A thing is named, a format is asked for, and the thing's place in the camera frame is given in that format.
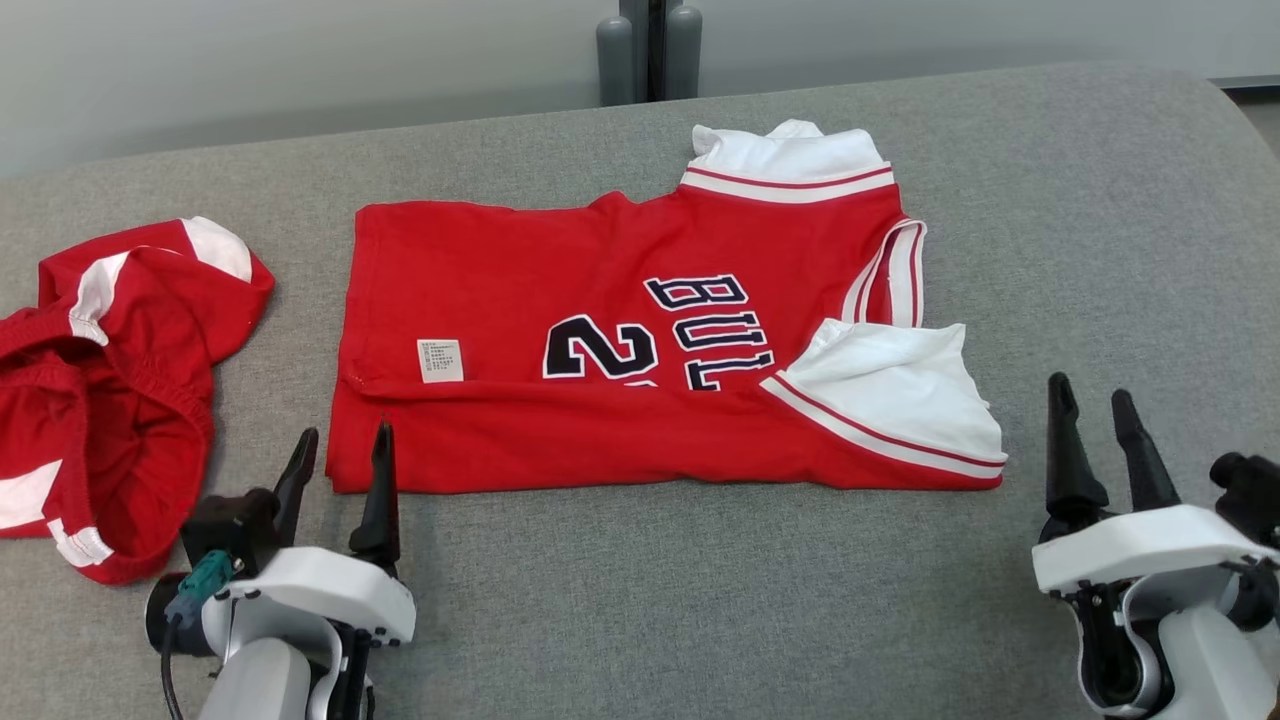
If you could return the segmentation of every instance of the white stripe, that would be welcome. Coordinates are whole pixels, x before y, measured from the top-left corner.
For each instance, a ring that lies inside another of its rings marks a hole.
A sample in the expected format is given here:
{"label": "white stripe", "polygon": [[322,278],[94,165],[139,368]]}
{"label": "white stripe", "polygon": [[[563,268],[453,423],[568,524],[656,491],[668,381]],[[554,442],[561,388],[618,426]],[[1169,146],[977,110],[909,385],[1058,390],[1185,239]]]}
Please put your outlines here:
{"label": "white stripe", "polygon": [[[237,279],[244,282],[252,279],[253,263],[250,260],[248,247],[236,233],[198,215],[189,220],[183,219],[182,227],[197,260]],[[109,342],[99,320],[115,301],[115,283],[129,252],[132,250],[93,260],[81,275],[76,305],[68,313],[73,336],[92,340],[102,346]]]}
{"label": "white stripe", "polygon": [[888,254],[888,301],[891,324],[910,328],[915,324],[915,291],[911,288],[911,249],[916,237],[924,236],[924,223],[913,222],[895,234]]}
{"label": "white stripe", "polygon": [[17,478],[0,479],[0,528],[44,520],[45,501],[61,466],[61,460],[54,460]]}
{"label": "white stripe", "polygon": [[67,314],[73,336],[92,340],[102,346],[108,343],[106,333],[102,332],[97,322],[115,301],[115,281],[119,279],[120,268],[124,266],[128,258],[128,252],[100,258],[93,260],[81,275],[79,288],[76,291],[76,305]]}
{"label": "white stripe", "polygon": [[846,323],[858,322],[858,299],[863,293],[863,286],[870,278],[872,270],[876,268],[876,258],[863,268],[863,272],[858,273],[858,278],[854,279],[854,284],[849,286],[849,292],[845,293],[845,305],[840,311],[840,319]]}
{"label": "white stripe", "polygon": [[248,246],[236,233],[200,215],[189,220],[183,218],[182,227],[201,263],[244,282],[253,279]]}
{"label": "white stripe", "polygon": [[897,460],[901,462],[908,462],[910,465],[920,465],[924,468],[933,468],[936,470],[945,470],[948,473],[956,473],[959,475],[965,475],[969,478],[982,478],[991,479],[1000,475],[1002,468],[992,468],[987,465],[973,465],[963,460],[956,460],[955,457],[946,457],[942,455],[933,455],[931,452],[924,452],[911,447],[905,447],[901,445],[895,445],[886,442],[876,436],[867,434],[849,423],[841,421],[838,418],[827,413],[823,407],[801,398],[796,393],[791,392],[786,386],[780,383],[773,378],[765,378],[760,387],[776,396],[778,400],[790,405],[794,410],[799,411],[805,418],[818,423],[823,428],[836,433],[837,436],[845,438],[846,441],[864,448],[869,450],[890,460]]}
{"label": "white stripe", "polygon": [[709,190],[712,192],[721,192],[723,195],[733,195],[737,197],[746,197],[750,200],[764,200],[765,202],[820,202],[823,200],[835,200],[836,197],[844,197],[846,195],[854,195],[858,192],[867,192],[868,190],[876,190],[878,187],[886,187],[893,184],[893,173],[879,173],[863,179],[851,181],[840,184],[829,184],[826,187],[764,187],[759,184],[748,184],[745,182],[735,182],[731,179],[713,178],[710,176],[704,176],[701,173],[685,173],[685,177],[680,179],[681,184],[689,184],[694,187],[700,187],[703,190]]}
{"label": "white stripe", "polygon": [[49,521],[49,533],[54,536],[58,552],[61,552],[63,557],[76,568],[101,565],[115,553],[93,525],[81,528],[74,536],[68,536],[63,527],[63,519],[55,518]]}
{"label": "white stripe", "polygon": [[893,237],[897,225],[893,225],[893,229],[884,234],[879,247],[876,249],[876,256],[872,258],[870,265],[867,265],[867,284],[859,288],[858,297],[854,300],[854,323],[867,322],[867,306],[872,304],[872,291],[876,290],[876,275],[879,274],[879,261],[884,256],[884,243]]}
{"label": "white stripe", "polygon": [[924,236],[929,233],[928,225],[920,223],[920,237],[915,242],[915,252],[911,254],[911,266],[915,268],[915,315],[911,327],[924,324],[924,265],[920,258],[924,255]]}

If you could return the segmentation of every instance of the gray cushion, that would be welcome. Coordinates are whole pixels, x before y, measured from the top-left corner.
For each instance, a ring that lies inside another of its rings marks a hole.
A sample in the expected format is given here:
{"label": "gray cushion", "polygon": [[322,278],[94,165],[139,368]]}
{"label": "gray cushion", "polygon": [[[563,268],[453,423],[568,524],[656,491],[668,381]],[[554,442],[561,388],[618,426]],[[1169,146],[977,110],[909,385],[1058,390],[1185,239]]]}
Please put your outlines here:
{"label": "gray cushion", "polygon": [[[792,117],[867,128],[895,163],[931,227],[927,324],[969,324],[1005,484],[406,497],[419,634],[374,659],[380,716],[1088,717],[1073,624],[1030,568],[1048,374],[1071,374],[1120,507],[1119,386],[1185,498],[1213,500],[1220,452],[1280,457],[1280,164],[1204,82],[1065,65],[97,163],[0,183],[0,313],[33,301],[40,258],[101,233],[192,214],[239,233],[279,287],[218,373],[209,486],[238,493],[328,421],[360,206],[646,199],[675,186],[694,123]],[[360,503],[317,478],[300,542],[344,547]],[[164,717],[147,589],[95,585],[47,541],[0,542],[5,715]],[[178,660],[188,716],[212,667]]]}

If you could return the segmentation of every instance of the white wall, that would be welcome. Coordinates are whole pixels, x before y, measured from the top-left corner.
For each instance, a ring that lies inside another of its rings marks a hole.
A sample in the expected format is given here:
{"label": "white wall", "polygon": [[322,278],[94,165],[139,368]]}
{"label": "white wall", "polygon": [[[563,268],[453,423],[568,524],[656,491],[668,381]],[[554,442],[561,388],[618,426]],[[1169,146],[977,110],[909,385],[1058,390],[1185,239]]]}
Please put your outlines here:
{"label": "white wall", "polygon": [[0,176],[584,108],[617,0],[0,0]]}
{"label": "white wall", "polygon": [[1064,60],[1280,76],[1280,0],[686,0],[700,94]]}
{"label": "white wall", "polygon": [[[687,0],[703,95],[1078,59],[1280,74],[1280,0]],[[0,177],[596,102],[617,0],[0,0]]]}

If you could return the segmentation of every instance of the white tag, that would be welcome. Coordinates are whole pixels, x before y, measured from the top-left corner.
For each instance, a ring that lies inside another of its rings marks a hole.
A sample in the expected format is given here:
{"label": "white tag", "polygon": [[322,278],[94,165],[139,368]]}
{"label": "white tag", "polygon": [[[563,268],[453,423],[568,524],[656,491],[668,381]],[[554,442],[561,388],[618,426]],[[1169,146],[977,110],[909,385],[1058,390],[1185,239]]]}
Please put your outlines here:
{"label": "white tag", "polygon": [[449,383],[462,379],[462,350],[456,340],[417,341],[417,364],[424,383]]}

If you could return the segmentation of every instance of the red jersey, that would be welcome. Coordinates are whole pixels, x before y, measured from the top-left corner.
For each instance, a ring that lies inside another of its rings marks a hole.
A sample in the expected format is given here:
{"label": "red jersey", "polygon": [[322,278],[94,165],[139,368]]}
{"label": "red jersey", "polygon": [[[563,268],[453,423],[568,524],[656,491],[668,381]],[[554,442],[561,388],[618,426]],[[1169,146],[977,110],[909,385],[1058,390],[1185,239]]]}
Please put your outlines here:
{"label": "red jersey", "polygon": [[384,416],[407,491],[998,483],[963,328],[918,328],[924,225],[870,137],[792,120],[694,140],[646,202],[362,209],[334,488],[367,488]]}
{"label": "red jersey", "polygon": [[40,263],[0,320],[0,537],[52,537],[100,583],[161,570],[200,497],[212,365],[275,281],[205,218],[109,234]]}

